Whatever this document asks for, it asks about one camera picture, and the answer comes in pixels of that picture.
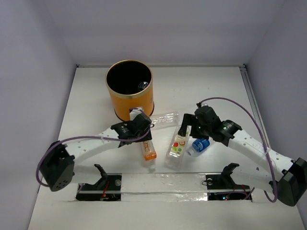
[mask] white table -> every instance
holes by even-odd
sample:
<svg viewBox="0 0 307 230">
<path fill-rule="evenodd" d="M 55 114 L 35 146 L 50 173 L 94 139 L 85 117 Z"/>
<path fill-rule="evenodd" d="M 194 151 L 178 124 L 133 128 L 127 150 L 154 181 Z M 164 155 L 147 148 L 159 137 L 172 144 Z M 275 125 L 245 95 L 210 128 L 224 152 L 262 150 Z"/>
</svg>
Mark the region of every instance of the white table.
<svg viewBox="0 0 307 230">
<path fill-rule="evenodd" d="M 119 122 L 105 85 L 106 71 L 77 68 L 59 139 L 95 135 Z M 238 67 L 154 67 L 152 71 L 154 114 L 177 110 L 182 117 L 193 113 L 201 99 L 213 96 L 231 98 L 251 111 Z M 222 120 L 237 122 L 259 139 L 253 123 L 240 108 L 219 100 L 209 105 Z M 256 165 L 216 143 L 198 158 L 185 155 L 181 174 L 176 174 L 163 165 L 174 130 L 171 127 L 152 132 L 158 154 L 156 174 L 143 167 L 139 144 L 109 150 L 84 162 L 99 163 L 107 173 L 123 173 L 121 190 L 128 194 L 122 195 L 122 201 L 75 201 L 76 184 L 56 193 L 40 187 L 29 229 L 304 229 L 296 207 L 279 201 L 271 204 L 259 190 L 253 193 L 253 203 L 205 201 L 206 187 L 201 185 L 204 175 L 200 173 L 221 172 L 231 162 Z M 174 196 L 176 192 L 185 195 Z"/>
</svg>

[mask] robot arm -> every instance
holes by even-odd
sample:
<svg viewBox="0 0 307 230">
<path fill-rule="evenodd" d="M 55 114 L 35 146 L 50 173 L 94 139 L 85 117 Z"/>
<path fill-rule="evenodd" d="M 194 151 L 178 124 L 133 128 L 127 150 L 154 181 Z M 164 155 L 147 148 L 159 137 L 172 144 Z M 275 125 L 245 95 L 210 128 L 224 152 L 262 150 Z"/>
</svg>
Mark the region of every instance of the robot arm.
<svg viewBox="0 0 307 230">
<path fill-rule="evenodd" d="M 151 120 L 142 111 L 133 109 L 131 120 L 112 125 L 104 132 L 67 145 L 54 142 L 39 170 L 50 190 L 55 192 L 69 183 L 93 184 L 96 189 L 105 185 L 107 173 L 99 165 L 82 166 L 80 163 L 110 149 L 120 148 L 133 142 L 151 140 Z"/>
<path fill-rule="evenodd" d="M 212 137 L 216 142 L 237 150 L 259 166 L 251 169 L 231 163 L 223 169 L 219 183 L 232 186 L 245 184 L 272 192 L 272 176 L 263 145 L 235 122 L 221 121 L 211 107 L 200 104 L 198 107 L 194 115 L 184 114 L 179 135 L 184 136 L 187 126 L 191 126 L 193 138 Z M 307 162 L 301 158 L 294 161 L 271 149 L 269 153 L 277 182 L 278 199 L 286 205 L 294 206 L 307 189 Z"/>
</svg>

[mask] gray wall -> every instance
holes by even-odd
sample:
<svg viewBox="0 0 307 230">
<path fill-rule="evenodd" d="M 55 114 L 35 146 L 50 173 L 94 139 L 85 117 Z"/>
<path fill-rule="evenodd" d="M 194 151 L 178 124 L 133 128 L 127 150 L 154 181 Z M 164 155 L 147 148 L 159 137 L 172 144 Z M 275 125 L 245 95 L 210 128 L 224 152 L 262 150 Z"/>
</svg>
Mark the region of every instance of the gray wall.
<svg viewBox="0 0 307 230">
<path fill-rule="evenodd" d="M 78 64 L 242 64 L 284 0 L 45 0 Z"/>
<path fill-rule="evenodd" d="M 287 0 L 248 63 L 272 147 L 307 159 L 307 1 Z M 299 202 L 307 226 L 307 194 Z"/>
<path fill-rule="evenodd" d="M 1 1 L 0 228 L 24 230 L 35 169 L 57 139 L 75 64 L 40 0 Z"/>
</svg>

